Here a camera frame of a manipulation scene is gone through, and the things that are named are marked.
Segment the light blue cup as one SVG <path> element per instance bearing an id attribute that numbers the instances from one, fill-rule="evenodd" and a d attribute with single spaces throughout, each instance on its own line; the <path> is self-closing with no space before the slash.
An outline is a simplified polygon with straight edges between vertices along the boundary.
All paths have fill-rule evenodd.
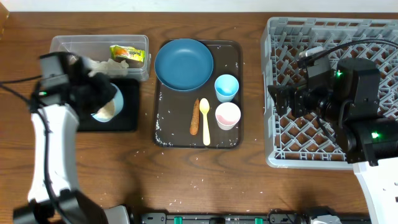
<path id="1" fill-rule="evenodd" d="M 239 90 L 238 79 L 232 75 L 220 75 L 215 81 L 215 92 L 218 101 L 222 103 L 233 100 Z"/>

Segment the yellow snack wrapper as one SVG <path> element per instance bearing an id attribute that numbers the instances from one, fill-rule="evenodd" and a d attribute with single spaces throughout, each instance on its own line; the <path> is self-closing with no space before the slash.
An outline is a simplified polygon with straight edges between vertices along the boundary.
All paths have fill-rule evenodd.
<path id="1" fill-rule="evenodd" d="M 125 58 L 137 62 L 143 62 L 146 57 L 146 52 L 134 47 L 125 47 L 120 45 L 112 45 L 109 47 L 112 59 Z"/>

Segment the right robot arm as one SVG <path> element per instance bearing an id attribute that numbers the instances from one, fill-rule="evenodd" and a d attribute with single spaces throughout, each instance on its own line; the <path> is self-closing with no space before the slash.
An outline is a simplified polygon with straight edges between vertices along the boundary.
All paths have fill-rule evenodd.
<path id="1" fill-rule="evenodd" d="M 329 122 L 334 142 L 353 166 L 372 223 L 397 223 L 397 121 L 381 116 L 380 71 L 365 58 L 345 58 L 336 70 L 303 84 L 270 85 L 277 114 L 315 113 Z"/>

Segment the dark blue plate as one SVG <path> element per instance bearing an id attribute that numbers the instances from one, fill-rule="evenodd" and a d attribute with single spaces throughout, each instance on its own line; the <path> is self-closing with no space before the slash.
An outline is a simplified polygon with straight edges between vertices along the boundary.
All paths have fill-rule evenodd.
<path id="1" fill-rule="evenodd" d="M 164 44 L 154 63 L 158 80 L 175 91 L 193 91 L 211 77 L 214 59 L 209 48 L 194 39 L 175 39 Z"/>

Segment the light blue bowl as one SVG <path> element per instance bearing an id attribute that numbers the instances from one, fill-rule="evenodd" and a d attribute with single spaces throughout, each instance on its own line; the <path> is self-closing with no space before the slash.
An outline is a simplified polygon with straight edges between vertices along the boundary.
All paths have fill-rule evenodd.
<path id="1" fill-rule="evenodd" d="M 112 99 L 114 101 L 114 105 L 115 105 L 115 109 L 116 109 L 114 116 L 110 120 L 100 120 L 100 119 L 96 119 L 93 116 L 95 113 L 91 114 L 91 116 L 95 120 L 97 120 L 99 122 L 102 122 L 102 123 L 107 123 L 107 122 L 111 121 L 113 118 L 115 118 L 121 112 L 121 110 L 124 107 L 124 98 L 123 98 L 123 94 L 121 93 L 121 90 L 113 83 L 112 83 L 112 86 L 115 87 L 115 89 L 116 89 L 116 94 L 115 94 L 115 96 Z"/>

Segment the pink cup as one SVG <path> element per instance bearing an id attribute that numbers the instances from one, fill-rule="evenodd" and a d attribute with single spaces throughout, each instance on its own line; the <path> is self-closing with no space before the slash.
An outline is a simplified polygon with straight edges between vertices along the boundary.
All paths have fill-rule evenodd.
<path id="1" fill-rule="evenodd" d="M 241 118 L 239 106 L 232 102 L 220 104 L 215 111 L 216 122 L 222 130 L 232 129 Z"/>

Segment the white rice pile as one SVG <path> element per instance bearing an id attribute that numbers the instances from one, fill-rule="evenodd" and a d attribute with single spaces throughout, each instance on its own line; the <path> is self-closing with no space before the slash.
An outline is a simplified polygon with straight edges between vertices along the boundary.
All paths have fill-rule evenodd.
<path id="1" fill-rule="evenodd" d="M 115 111 L 114 101 L 112 100 L 100 108 L 93 116 L 100 120 L 110 120 L 114 116 Z"/>

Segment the white tissue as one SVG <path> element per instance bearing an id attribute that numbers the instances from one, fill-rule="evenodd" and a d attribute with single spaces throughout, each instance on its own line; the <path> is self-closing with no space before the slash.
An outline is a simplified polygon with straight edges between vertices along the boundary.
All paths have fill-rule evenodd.
<path id="1" fill-rule="evenodd" d="M 112 76 L 126 76 L 128 74 L 128 63 L 123 60 L 121 62 L 116 62 L 109 58 L 108 61 L 95 61 L 88 59 L 88 65 L 91 72 L 88 74 L 89 77 L 93 77 L 97 73 L 103 73 L 109 77 Z"/>

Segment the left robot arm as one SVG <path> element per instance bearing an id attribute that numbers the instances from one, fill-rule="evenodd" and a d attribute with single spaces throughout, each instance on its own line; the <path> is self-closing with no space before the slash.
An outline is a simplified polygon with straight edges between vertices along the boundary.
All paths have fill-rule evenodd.
<path id="1" fill-rule="evenodd" d="M 35 132 L 34 177 L 28 204 L 13 211 L 14 223 L 109 223 L 106 212 L 80 191 L 75 138 L 81 116 L 91 116 L 117 93 L 103 73 L 71 52 L 39 57 L 42 78 L 27 100 Z"/>

